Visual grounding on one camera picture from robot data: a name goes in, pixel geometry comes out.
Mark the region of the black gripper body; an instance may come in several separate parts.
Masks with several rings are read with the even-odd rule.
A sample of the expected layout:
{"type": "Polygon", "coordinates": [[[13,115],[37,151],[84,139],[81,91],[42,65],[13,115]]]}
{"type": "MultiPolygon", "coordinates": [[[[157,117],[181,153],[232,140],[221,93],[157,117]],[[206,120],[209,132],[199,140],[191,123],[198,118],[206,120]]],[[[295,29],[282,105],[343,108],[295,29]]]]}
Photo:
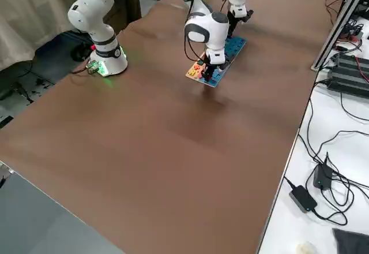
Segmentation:
{"type": "Polygon", "coordinates": [[[218,70],[218,71],[223,71],[225,70],[227,67],[229,66],[229,62],[225,62],[223,64],[218,64],[218,65],[212,65],[210,63],[207,63],[204,67],[204,70],[210,70],[210,69],[214,69],[214,70],[218,70]]]}
{"type": "Polygon", "coordinates": [[[227,17],[229,20],[229,26],[230,27],[236,27],[238,22],[243,22],[246,23],[248,22],[248,20],[251,18],[251,16],[253,15],[254,11],[251,9],[247,12],[245,17],[240,17],[240,18],[236,18],[233,13],[231,13],[230,11],[228,11],[227,13],[227,17]]]}

